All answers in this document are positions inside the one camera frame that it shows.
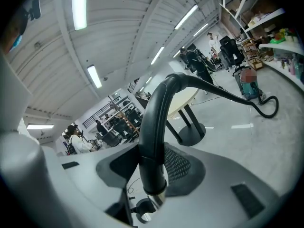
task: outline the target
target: table base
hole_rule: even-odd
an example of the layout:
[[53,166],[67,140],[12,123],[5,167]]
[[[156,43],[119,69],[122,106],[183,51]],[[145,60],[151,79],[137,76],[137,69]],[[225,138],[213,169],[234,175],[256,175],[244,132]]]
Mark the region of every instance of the table base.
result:
[[[199,123],[200,127],[202,128],[204,135],[206,134],[206,128],[203,124]],[[180,145],[184,146],[193,146],[199,143],[203,136],[201,136],[196,129],[195,125],[191,123],[191,127],[185,126],[180,130],[179,137],[182,139],[182,142],[179,142]]]

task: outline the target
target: green object on shelf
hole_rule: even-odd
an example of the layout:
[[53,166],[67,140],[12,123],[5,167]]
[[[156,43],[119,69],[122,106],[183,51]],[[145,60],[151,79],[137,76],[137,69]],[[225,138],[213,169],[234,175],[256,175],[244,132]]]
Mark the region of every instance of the green object on shelf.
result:
[[286,40],[285,38],[282,38],[282,39],[280,39],[280,40],[271,39],[271,40],[270,40],[270,43],[272,43],[272,44],[279,44],[279,43],[281,43],[281,42],[283,42],[283,41],[285,41],[285,40]]

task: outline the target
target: blue face mask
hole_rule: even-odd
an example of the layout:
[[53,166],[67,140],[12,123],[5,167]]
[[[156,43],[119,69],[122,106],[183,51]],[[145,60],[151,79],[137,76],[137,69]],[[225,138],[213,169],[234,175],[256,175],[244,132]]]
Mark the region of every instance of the blue face mask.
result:
[[15,42],[14,42],[12,48],[9,50],[9,52],[11,52],[13,49],[15,49],[15,48],[19,45],[21,39],[22,39],[22,35],[19,35],[19,36],[16,38],[16,40],[15,40]]

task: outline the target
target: white shelf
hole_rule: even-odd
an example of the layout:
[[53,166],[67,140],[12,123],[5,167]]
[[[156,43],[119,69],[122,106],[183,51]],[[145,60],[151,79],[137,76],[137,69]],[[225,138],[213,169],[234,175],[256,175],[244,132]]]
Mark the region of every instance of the white shelf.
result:
[[246,29],[245,32],[248,32],[251,29],[265,23],[266,21],[271,20],[271,19],[275,18],[276,16],[279,16],[279,15],[284,14],[284,13],[285,13],[284,9],[278,9],[278,10],[272,12],[271,14],[268,14],[265,18],[262,18],[258,23],[255,23],[253,26]]
[[274,49],[281,49],[286,51],[295,52],[298,54],[301,54],[304,56],[304,50],[302,49],[301,45],[299,43],[289,42],[289,41],[283,41],[279,44],[260,44],[260,48],[274,48]]
[[286,69],[282,69],[281,66],[279,65],[280,62],[271,61],[271,62],[263,62],[263,63],[272,67],[273,69],[275,69],[276,71],[285,75],[286,77],[288,77],[291,81],[293,81],[304,92],[304,84],[295,75],[292,75]]

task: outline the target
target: white ceiling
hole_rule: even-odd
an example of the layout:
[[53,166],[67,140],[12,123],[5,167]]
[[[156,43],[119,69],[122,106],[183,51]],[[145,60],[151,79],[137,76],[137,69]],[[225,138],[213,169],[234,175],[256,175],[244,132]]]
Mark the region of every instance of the white ceiling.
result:
[[[27,122],[56,122],[45,135],[58,137],[68,123],[98,101],[153,70],[157,63],[150,63],[161,46],[165,49],[160,57],[172,56],[177,48],[190,43],[206,22],[217,22],[218,3],[87,0],[87,28],[75,31],[71,0],[40,0],[41,18],[29,21],[20,45],[8,55],[18,77],[33,94]],[[175,30],[194,4],[200,9]],[[100,89],[87,73],[91,64],[102,79]]]

